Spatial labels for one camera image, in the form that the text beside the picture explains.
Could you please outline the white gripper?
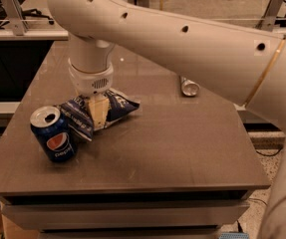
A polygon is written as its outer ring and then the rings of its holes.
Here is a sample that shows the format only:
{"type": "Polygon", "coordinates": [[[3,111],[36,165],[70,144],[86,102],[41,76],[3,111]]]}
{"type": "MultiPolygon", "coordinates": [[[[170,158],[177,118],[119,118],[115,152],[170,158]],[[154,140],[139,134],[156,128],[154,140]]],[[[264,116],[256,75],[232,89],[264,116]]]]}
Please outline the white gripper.
{"type": "Polygon", "coordinates": [[[108,59],[84,61],[70,59],[69,75],[77,93],[90,97],[88,110],[94,123],[94,130],[103,129],[109,111],[109,99],[101,93],[112,86],[114,75],[112,62],[108,59]]]}

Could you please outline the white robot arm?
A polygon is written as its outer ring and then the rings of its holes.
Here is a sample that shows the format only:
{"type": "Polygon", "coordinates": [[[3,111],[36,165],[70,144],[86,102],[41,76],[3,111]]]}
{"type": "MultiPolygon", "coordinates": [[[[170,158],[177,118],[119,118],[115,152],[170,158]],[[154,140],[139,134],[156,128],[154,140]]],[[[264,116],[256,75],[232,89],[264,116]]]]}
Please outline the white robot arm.
{"type": "MultiPolygon", "coordinates": [[[[127,48],[275,124],[286,135],[286,37],[167,13],[127,0],[47,0],[69,33],[70,74],[83,95],[127,48]]],[[[286,139],[258,239],[286,239],[286,139]]]]}

